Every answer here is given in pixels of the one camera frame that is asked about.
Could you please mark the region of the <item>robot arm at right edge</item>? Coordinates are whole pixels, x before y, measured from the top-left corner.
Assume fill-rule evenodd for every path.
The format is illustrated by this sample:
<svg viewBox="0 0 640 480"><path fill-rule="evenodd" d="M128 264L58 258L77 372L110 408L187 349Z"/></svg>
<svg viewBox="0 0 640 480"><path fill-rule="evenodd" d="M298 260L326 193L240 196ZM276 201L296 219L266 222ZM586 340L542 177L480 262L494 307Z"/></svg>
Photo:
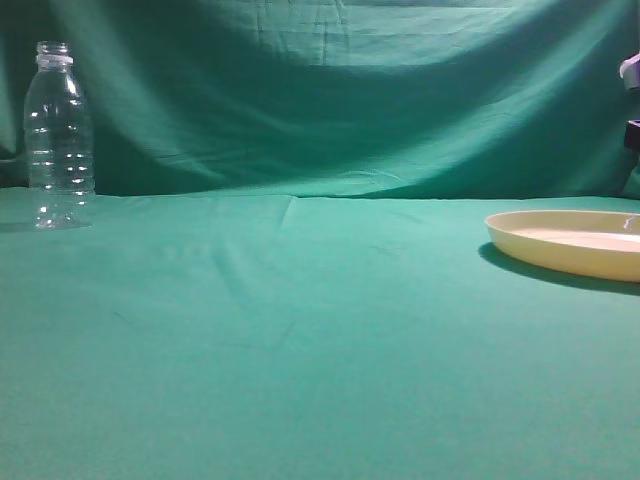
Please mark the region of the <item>robot arm at right edge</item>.
<svg viewBox="0 0 640 480"><path fill-rule="evenodd" d="M624 146L639 153L639 58L640 54L625 59L619 66L619 77L632 101L632 114L626 123Z"/></svg>

